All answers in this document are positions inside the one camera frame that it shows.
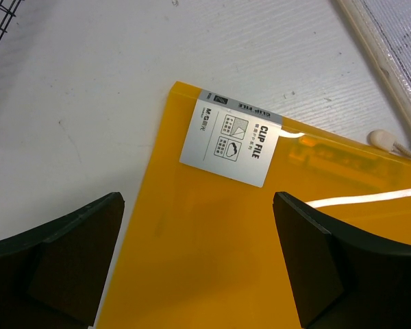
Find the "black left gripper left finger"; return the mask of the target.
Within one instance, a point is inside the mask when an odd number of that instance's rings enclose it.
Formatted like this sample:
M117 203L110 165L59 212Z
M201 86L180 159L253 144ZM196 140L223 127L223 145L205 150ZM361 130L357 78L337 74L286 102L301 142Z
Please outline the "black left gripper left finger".
M0 328L93 326L124 209L113 192L0 240Z

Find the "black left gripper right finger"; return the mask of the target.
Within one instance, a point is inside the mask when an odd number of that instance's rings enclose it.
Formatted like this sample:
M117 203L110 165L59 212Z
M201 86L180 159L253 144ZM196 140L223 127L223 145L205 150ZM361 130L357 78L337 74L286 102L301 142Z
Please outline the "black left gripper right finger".
M285 192L273 212L302 328L411 328L411 245Z

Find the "yellow clip file folder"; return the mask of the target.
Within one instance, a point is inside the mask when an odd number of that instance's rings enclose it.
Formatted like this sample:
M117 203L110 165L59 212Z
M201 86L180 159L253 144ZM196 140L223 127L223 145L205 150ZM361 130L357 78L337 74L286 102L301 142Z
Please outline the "yellow clip file folder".
M411 160L175 83L98 327L302 328L279 192L411 245Z

